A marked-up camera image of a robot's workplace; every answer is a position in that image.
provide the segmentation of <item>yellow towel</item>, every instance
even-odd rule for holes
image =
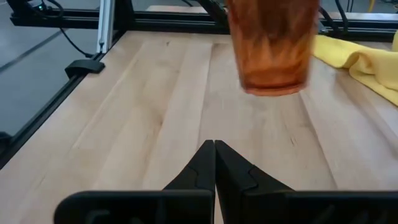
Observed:
[[[313,54],[332,67],[349,69],[353,78],[398,106],[398,32],[392,50],[318,35]]]

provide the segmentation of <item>concrete floor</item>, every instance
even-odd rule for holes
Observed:
[[[341,0],[344,8],[347,0]],[[65,8],[94,9],[100,0],[59,0]],[[333,0],[321,0],[336,11]],[[150,5],[184,6],[179,0],[133,0],[135,10]],[[355,0],[353,11],[366,12],[368,0]],[[83,58],[58,29],[15,27],[11,9],[0,5],[0,131],[15,134],[67,82],[63,69]],[[390,4],[377,2],[374,12],[395,13]],[[71,39],[87,52],[95,51],[96,30],[68,30]]]

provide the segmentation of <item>cup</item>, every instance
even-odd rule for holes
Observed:
[[[241,85],[247,93],[296,93],[308,80],[318,0],[227,0]]]

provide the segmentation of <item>wood grain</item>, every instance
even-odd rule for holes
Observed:
[[[295,190],[398,188],[397,108],[345,70],[313,58],[305,90],[256,97],[230,37],[146,32],[104,62],[0,170],[0,223],[51,223],[77,191],[162,189],[206,139]]]

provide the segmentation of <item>vertical metal post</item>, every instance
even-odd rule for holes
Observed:
[[[105,54],[112,46],[115,0],[101,0],[99,7],[97,53]]]

